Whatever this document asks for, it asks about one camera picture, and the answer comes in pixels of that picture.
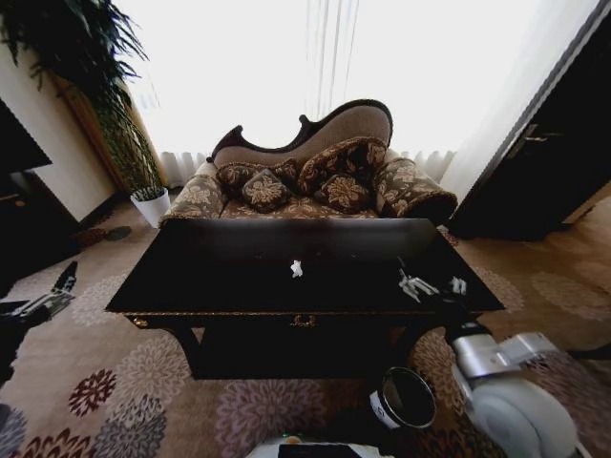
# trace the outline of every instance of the sofa armrest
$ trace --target sofa armrest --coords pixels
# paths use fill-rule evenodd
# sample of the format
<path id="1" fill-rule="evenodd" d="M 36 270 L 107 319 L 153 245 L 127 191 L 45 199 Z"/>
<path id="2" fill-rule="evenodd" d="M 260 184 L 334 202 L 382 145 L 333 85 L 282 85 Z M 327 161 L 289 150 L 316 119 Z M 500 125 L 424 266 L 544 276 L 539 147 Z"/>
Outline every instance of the sofa armrest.
<path id="1" fill-rule="evenodd" d="M 227 202 L 227 195 L 216 179 L 214 164 L 202 164 L 184 185 L 170 209 L 161 217 L 161 226 L 168 219 L 218 218 Z"/>
<path id="2" fill-rule="evenodd" d="M 394 157 L 373 178 L 375 208 L 385 218 L 426 218 L 435 225 L 448 221 L 456 196 L 445 191 L 406 157 Z"/>

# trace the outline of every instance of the potted plant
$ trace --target potted plant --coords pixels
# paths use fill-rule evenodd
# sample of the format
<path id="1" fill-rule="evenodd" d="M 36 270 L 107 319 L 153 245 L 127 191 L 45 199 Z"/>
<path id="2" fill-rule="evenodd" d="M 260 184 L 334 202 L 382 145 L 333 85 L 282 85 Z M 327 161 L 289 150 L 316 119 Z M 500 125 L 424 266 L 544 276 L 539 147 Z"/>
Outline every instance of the potted plant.
<path id="1" fill-rule="evenodd" d="M 146 58 L 130 18 L 110 0 L 0 0 L 0 15 L 15 65 L 20 47 L 35 52 L 31 77 L 39 88 L 51 72 L 68 82 L 61 95 L 77 91 L 89 100 L 132 202 L 157 227 L 170 200 L 124 85 L 137 75 L 120 56 Z"/>

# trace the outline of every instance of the patterned rug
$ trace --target patterned rug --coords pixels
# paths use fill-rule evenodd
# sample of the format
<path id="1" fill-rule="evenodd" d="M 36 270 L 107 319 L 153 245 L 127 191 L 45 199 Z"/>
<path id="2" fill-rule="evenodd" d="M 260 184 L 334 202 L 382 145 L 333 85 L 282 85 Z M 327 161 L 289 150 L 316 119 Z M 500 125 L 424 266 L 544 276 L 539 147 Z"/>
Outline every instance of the patterned rug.
<path id="1" fill-rule="evenodd" d="M 104 313 L 156 234 L 128 203 L 101 224 L 118 225 L 132 234 L 74 257 L 76 299 L 21 345 L 0 390 L 11 408 L 0 457 L 230 458 L 285 431 L 356 443 L 384 436 L 367 423 L 361 381 L 195 381 L 164 331 Z M 610 228 L 611 201 L 542 242 L 446 237 L 506 305 L 482 319 L 497 338 L 539 330 L 559 348 L 585 349 L 611 340 Z M 69 262 L 23 279 L 7 299 L 47 292 Z M 395 456 L 502 456 L 466 417 L 452 363 L 440 330 L 418 343 L 410 364 L 431 382 L 438 413 L 429 428 L 384 437 Z M 566 406 L 593 456 L 611 455 L 609 363 L 561 352 L 530 364 L 526 376 Z"/>

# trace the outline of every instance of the door handle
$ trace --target door handle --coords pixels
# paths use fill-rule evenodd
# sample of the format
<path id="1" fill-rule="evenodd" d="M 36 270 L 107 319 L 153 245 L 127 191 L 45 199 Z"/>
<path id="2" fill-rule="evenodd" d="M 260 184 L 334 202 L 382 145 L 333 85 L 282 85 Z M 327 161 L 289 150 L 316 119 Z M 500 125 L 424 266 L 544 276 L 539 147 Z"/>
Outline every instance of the door handle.
<path id="1" fill-rule="evenodd" d="M 535 141 L 537 143 L 543 143 L 547 141 L 549 138 L 547 136 L 527 136 L 524 138 L 526 141 Z"/>

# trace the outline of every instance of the white robot part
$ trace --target white robot part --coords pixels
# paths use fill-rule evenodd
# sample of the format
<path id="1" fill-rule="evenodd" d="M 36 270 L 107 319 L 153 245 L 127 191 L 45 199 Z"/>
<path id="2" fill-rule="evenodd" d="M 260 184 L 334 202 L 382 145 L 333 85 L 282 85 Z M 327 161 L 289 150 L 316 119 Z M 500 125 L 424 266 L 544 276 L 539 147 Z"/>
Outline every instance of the white robot part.
<path id="1" fill-rule="evenodd" d="M 577 428 L 547 391 L 518 377 L 488 379 L 472 392 L 470 415 L 508 457 L 569 458 Z"/>

